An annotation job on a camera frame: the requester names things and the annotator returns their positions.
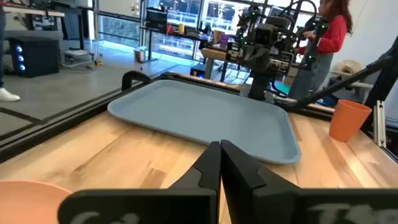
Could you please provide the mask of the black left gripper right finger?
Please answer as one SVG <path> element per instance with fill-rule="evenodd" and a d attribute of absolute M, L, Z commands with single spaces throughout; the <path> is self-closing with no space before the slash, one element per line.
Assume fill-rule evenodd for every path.
<path fill-rule="evenodd" d="M 230 141 L 221 152 L 232 223 L 397 223 L 397 189 L 302 189 Z"/>

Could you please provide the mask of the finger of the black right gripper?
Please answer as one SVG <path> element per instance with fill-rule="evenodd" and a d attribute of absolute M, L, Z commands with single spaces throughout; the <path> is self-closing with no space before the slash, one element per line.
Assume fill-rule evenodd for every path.
<path fill-rule="evenodd" d="M 292 64 L 293 54 L 261 47 L 258 49 L 258 73 L 260 74 L 285 74 Z"/>
<path fill-rule="evenodd" d="M 258 72 L 259 67 L 256 59 L 258 50 L 259 47 L 257 45 L 229 42 L 226 49 L 226 60 L 236 62 L 238 65 L 251 69 L 253 72 Z"/>

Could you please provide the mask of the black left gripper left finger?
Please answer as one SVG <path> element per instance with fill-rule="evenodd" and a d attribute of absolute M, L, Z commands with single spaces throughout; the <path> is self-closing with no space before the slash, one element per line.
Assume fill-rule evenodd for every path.
<path fill-rule="evenodd" d="M 167 189 L 91 189 L 68 196 L 59 223 L 217 223 L 221 145 L 211 142 Z"/>

